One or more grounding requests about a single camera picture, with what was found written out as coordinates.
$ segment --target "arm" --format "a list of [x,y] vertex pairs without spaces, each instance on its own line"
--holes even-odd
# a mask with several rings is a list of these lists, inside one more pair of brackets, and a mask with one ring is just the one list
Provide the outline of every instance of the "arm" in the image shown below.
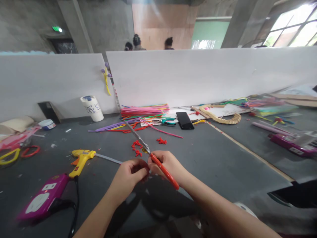
[[[280,238],[275,231],[260,220],[229,202],[190,174],[171,152],[154,151],[153,154],[227,236],[232,238]],[[151,158],[148,160],[148,165],[153,174],[164,176]]]
[[142,159],[122,163],[106,194],[84,221],[74,238],[103,238],[117,207],[148,173],[149,168]]

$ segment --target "hand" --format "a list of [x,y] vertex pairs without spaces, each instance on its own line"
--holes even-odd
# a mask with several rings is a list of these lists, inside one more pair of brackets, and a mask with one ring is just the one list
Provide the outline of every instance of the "hand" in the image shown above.
[[[179,186],[184,188],[185,180],[188,178],[190,173],[181,165],[181,163],[176,159],[176,157],[169,151],[156,150],[152,153],[170,172],[170,174],[177,181]],[[151,170],[151,174],[159,174],[166,178],[162,170],[152,161],[151,157],[148,158],[148,166]]]
[[149,168],[144,160],[128,160],[120,165],[106,194],[119,206],[130,195],[135,185],[148,174]]

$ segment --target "black phone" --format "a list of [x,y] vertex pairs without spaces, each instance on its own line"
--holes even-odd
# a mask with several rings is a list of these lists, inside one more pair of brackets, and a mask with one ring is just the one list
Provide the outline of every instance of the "black phone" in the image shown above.
[[183,130],[195,129],[186,112],[176,112],[176,116]]
[[60,119],[50,102],[38,102],[38,105],[47,119],[51,119],[55,124],[60,124]]

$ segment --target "pink pipe cleaner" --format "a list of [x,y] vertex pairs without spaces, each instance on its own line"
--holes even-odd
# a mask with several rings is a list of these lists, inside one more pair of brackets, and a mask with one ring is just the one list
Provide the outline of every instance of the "pink pipe cleaner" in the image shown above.
[[165,133],[165,134],[168,134],[168,135],[170,135],[170,136],[175,136],[175,137],[178,137],[178,138],[182,138],[183,139],[183,137],[181,137],[181,136],[178,136],[178,135],[174,135],[174,134],[171,134],[171,133],[168,133],[168,132],[165,132],[165,131],[161,131],[161,130],[159,130],[159,129],[156,129],[154,126],[152,126],[152,125],[150,125],[149,123],[147,123],[147,122],[145,122],[145,121],[142,121],[142,120],[140,120],[141,122],[144,122],[144,123],[146,123],[146,124],[148,124],[151,128],[153,128],[154,130],[157,130],[157,131],[159,131],[159,132],[163,132],[163,133]]

